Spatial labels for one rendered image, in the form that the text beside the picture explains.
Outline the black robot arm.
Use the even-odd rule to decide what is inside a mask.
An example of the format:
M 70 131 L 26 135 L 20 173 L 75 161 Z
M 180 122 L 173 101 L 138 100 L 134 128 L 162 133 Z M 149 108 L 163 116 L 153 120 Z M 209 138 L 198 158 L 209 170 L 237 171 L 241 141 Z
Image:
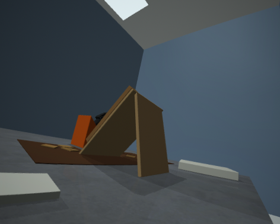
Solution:
M 102 114 L 99 114 L 99 115 L 95 116 L 96 120 L 94 122 L 95 122 L 96 126 L 99 124 L 99 122 L 102 120 L 102 118 L 104 117 L 104 115 L 106 113 L 102 113 Z

